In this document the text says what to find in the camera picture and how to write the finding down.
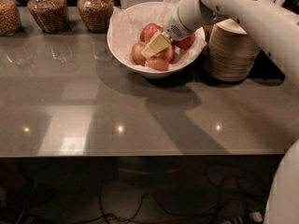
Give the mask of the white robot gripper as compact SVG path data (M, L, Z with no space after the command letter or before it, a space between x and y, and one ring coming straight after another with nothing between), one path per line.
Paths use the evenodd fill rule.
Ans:
M156 32L141 50L145 58L150 58L167 49L170 37L180 41L206 25L224 21L225 17L208 7L201 0L180 0L164 16L165 32Z

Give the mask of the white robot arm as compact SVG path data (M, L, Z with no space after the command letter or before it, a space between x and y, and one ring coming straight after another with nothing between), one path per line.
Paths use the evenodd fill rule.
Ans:
M269 0L181 0L166 13L163 28L182 40L200 27L236 21L292 81L299 73L299 16ZM299 141L292 144L276 171L263 224L299 224Z

